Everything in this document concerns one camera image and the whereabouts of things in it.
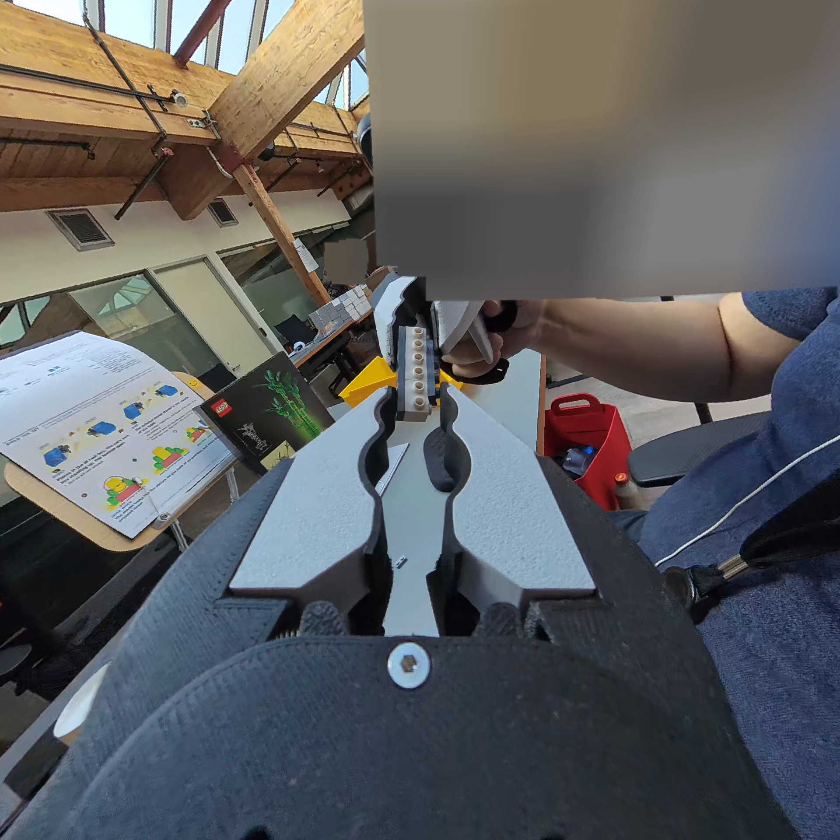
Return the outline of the person's right forearm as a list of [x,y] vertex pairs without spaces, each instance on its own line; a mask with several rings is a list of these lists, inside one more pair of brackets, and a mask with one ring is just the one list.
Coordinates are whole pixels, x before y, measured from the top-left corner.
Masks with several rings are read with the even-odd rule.
[[529,347],[642,396],[730,403],[769,394],[800,343],[761,323],[733,292],[716,303],[546,301]]

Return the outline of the stack of white boxes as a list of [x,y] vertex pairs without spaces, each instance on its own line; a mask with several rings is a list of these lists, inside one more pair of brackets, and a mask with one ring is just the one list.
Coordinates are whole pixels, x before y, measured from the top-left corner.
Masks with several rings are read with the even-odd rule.
[[372,314],[372,292],[366,285],[352,287],[330,303],[312,311],[309,321],[321,335],[340,330],[345,324],[366,319]]

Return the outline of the person's right hand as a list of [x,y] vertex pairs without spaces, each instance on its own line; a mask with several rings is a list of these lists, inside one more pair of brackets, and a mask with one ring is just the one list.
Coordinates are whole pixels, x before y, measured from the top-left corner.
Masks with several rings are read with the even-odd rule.
[[505,332],[488,332],[492,350],[485,360],[476,342],[467,334],[443,357],[452,368],[451,374],[460,380],[475,380],[494,370],[501,359],[509,359],[525,349],[531,349],[539,337],[539,322],[549,301],[520,300],[512,326]]

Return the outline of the black office chair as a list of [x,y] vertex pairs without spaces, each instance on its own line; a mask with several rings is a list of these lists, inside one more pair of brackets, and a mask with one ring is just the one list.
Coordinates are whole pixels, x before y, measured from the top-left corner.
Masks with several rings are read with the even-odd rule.
[[310,344],[318,337],[318,331],[313,329],[308,322],[301,320],[296,314],[292,314],[286,320],[276,324],[274,330],[289,354],[293,352],[295,345],[298,343]]

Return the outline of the tan and black lego assembly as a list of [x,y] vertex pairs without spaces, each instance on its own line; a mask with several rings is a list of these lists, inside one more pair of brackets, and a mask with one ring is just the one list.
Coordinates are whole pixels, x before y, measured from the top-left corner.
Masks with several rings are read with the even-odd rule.
[[395,341],[396,419],[423,423],[438,405],[439,367],[428,329],[401,326]]

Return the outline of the illustrated instruction poster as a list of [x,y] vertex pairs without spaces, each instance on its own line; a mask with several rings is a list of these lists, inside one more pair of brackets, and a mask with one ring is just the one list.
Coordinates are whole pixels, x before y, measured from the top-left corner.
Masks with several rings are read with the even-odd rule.
[[133,539],[233,466],[202,402],[145,353],[73,332],[2,357],[2,455]]

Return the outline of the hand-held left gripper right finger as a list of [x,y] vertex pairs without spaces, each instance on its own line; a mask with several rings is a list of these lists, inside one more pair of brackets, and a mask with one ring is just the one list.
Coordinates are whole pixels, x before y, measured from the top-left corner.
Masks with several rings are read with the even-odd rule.
[[451,385],[440,395],[448,483],[433,609],[591,598],[595,582],[536,454]]

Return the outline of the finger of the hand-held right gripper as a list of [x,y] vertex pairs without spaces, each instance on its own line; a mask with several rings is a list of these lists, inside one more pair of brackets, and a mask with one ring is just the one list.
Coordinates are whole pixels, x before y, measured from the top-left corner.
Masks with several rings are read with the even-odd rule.
[[484,301],[431,301],[437,357],[441,361],[467,334],[483,361],[493,361],[494,353],[482,316],[484,305]]
[[428,329],[424,276],[387,274],[373,291],[374,324],[381,355],[396,371],[396,337],[400,327]]

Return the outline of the black bamboo lego box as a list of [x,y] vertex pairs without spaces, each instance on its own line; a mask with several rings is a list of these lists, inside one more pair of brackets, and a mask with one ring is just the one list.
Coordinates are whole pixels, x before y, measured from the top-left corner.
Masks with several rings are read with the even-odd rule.
[[226,386],[196,413],[258,475],[333,425],[327,407],[284,353]]

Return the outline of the wooden display board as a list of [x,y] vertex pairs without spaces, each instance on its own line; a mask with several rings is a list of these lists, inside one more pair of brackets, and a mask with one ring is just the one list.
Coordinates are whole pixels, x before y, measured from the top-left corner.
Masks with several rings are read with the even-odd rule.
[[52,371],[2,396],[5,480],[98,546],[127,552],[171,528],[227,478],[236,458],[195,413],[214,391],[193,390],[149,365],[126,375]]

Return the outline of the yellow plastic bin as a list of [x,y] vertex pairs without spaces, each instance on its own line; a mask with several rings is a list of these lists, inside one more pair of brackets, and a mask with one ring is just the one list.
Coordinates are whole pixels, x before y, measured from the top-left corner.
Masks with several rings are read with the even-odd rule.
[[396,391],[396,373],[381,356],[377,356],[341,391],[340,396],[349,406],[355,407],[386,386]]

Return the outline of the red plastic bag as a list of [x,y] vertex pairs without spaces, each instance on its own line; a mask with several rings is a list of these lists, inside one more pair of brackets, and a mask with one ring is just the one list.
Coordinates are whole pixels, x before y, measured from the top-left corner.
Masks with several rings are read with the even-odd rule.
[[558,456],[562,458],[569,448],[597,449],[584,476],[574,483],[603,510],[617,510],[614,475],[627,472],[632,450],[617,408],[591,394],[562,395],[545,410],[543,420],[543,454],[558,466]]

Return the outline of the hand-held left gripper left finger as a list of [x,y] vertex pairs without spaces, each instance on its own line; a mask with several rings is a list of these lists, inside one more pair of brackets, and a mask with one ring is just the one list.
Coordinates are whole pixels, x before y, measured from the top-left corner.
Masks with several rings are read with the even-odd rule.
[[343,613],[365,597],[383,613],[392,589],[382,498],[396,389],[377,390],[292,460],[229,588],[328,601]]

